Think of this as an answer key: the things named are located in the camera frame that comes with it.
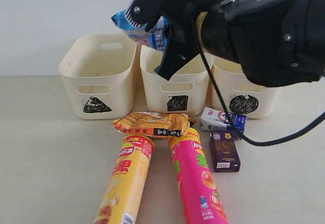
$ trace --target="black triangle label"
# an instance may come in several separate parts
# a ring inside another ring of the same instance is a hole
[[[104,102],[100,99],[91,96],[83,108],[84,113],[102,113],[112,111]]]

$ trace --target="black wire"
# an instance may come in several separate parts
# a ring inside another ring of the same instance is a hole
[[[234,122],[232,121],[230,115],[229,115],[229,112],[228,112],[228,109],[225,105],[225,102],[223,100],[223,97],[221,95],[221,92],[218,88],[218,85],[214,79],[214,76],[211,72],[211,69],[209,67],[209,64],[207,62],[207,59],[205,58],[205,55],[203,53],[203,50],[202,50],[202,47],[201,47],[201,44],[199,42],[199,37],[198,37],[198,28],[196,26],[196,23],[190,19],[190,22],[191,22],[191,26],[192,26],[192,31],[193,31],[193,35],[194,35],[194,38],[196,40],[196,44],[197,44],[197,47],[199,49],[199,53],[200,53],[200,56],[202,58],[202,61],[204,63],[204,66],[206,68],[206,70],[208,71],[208,74],[209,74],[209,77],[210,77],[210,80],[213,84],[213,87],[218,95],[218,98],[221,102],[221,105],[223,107],[223,110],[225,112],[225,115],[226,115],[226,118],[228,119],[228,121],[230,122],[232,128],[234,129],[234,132],[242,139],[244,139],[246,142],[248,142],[249,144],[251,145],[254,145],[254,146],[273,146],[273,145],[277,145],[277,144],[282,144],[282,143],[285,143],[285,142],[288,142],[288,141],[291,141],[291,140],[294,140],[296,138],[299,138],[301,136],[303,136],[304,134],[308,133],[309,131],[311,131],[312,129],[314,129],[315,127],[317,127],[319,124],[321,124],[324,120],[325,120],[325,112],[323,112],[318,118],[316,118],[314,121],[312,121],[309,125],[307,125],[306,127],[304,127],[303,129],[301,129],[300,131],[294,133],[294,134],[291,134],[289,136],[286,136],[286,137],[283,137],[283,138],[280,138],[280,139],[276,139],[276,140],[271,140],[271,141],[266,141],[266,142],[257,142],[257,141],[254,141],[248,137],[246,137],[243,133],[241,133],[235,126]]]

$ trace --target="screw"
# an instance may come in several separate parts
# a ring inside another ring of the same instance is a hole
[[[284,40],[286,40],[287,42],[291,41],[293,39],[293,37],[290,34],[286,34],[284,36]]]
[[[140,13],[141,9],[140,7],[134,7],[134,13]]]

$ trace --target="beige table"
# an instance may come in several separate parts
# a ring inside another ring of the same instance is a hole
[[[301,129],[325,109],[324,85],[283,89],[272,116],[250,120],[246,134],[270,140]],[[109,120],[76,117],[58,77],[0,78],[0,102],[0,223],[92,224],[123,135]],[[140,90],[135,110],[145,109]],[[200,134],[212,166],[209,134]],[[236,145],[240,172],[213,175],[230,223],[324,223],[325,123],[279,146]],[[185,223],[164,140],[137,220],[149,223]]]

